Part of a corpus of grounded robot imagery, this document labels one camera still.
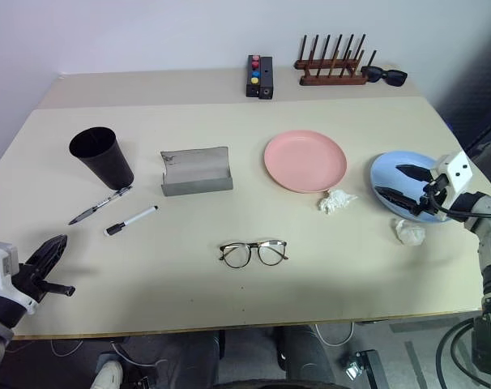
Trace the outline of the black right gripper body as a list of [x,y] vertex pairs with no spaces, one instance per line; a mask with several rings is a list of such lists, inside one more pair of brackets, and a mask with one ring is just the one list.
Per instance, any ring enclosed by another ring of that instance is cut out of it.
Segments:
[[424,194],[418,203],[418,211],[436,215],[447,196],[446,188],[449,184],[447,176],[443,173],[433,178],[431,173],[421,173],[417,180],[426,183],[423,188]]

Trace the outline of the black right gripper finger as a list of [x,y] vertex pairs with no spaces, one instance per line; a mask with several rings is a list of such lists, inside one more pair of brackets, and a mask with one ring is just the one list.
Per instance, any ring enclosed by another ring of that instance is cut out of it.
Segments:
[[405,209],[412,215],[420,215],[423,210],[421,205],[415,200],[405,196],[402,192],[391,189],[385,186],[375,186],[375,191],[381,195],[385,200],[393,203],[394,205]]
[[416,165],[396,165],[395,166],[401,173],[410,177],[413,180],[419,182],[431,182],[433,180],[433,176],[429,169],[416,166]]

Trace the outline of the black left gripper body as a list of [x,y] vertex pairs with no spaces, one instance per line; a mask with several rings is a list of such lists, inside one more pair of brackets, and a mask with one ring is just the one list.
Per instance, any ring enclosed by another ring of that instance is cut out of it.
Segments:
[[41,302],[46,292],[41,289],[39,283],[45,279],[47,274],[45,267],[21,263],[19,271],[12,276],[12,284],[31,299]]

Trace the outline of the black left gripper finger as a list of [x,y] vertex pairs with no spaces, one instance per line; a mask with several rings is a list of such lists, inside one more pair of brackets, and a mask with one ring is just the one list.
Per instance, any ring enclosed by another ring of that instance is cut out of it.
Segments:
[[54,284],[47,281],[40,281],[38,283],[38,288],[43,293],[53,293],[71,297],[75,293],[74,286],[65,286],[62,284]]
[[44,242],[26,261],[32,280],[43,280],[58,263],[66,249],[68,237],[60,234]]

